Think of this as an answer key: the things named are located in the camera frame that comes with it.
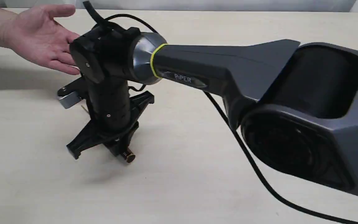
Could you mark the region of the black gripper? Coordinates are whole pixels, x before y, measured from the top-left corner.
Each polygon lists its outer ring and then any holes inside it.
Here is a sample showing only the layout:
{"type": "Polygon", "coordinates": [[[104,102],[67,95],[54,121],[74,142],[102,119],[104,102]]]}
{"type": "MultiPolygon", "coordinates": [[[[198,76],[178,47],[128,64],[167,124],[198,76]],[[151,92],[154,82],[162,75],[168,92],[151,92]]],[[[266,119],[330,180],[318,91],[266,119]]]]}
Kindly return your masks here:
{"type": "Polygon", "coordinates": [[[154,95],[145,91],[126,99],[129,101],[129,109],[114,116],[118,120],[113,121],[112,128],[103,128],[96,119],[91,119],[68,143],[66,147],[74,159],[78,159],[82,151],[103,144],[114,156],[121,156],[124,160],[135,160],[135,154],[129,149],[129,145],[139,128],[138,119],[145,108],[154,103],[154,95]]]}

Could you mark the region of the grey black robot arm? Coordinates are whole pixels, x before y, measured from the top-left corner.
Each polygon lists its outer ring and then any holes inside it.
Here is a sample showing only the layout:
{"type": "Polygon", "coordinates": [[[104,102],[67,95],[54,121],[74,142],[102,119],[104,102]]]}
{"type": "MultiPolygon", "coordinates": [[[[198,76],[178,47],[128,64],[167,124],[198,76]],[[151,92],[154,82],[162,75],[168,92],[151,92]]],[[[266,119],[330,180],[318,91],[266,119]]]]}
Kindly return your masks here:
{"type": "Polygon", "coordinates": [[[70,45],[91,120],[67,145],[126,150],[154,97],[128,81],[167,79],[222,97],[230,129],[285,174],[358,196],[358,51],[284,39],[251,46],[167,44],[157,33],[98,26],[70,45]]]}

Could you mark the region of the person's open bare hand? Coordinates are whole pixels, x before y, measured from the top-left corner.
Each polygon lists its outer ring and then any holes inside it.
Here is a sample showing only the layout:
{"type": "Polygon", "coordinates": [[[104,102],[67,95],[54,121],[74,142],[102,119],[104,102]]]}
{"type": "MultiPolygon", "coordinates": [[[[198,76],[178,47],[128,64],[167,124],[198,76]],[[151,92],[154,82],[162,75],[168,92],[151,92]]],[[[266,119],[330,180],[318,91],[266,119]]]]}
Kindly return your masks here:
{"type": "Polygon", "coordinates": [[[78,75],[80,71],[69,49],[78,34],[55,20],[57,17],[70,17],[75,11],[71,4],[35,6],[15,15],[5,25],[2,40],[8,48],[31,63],[78,75]]]}

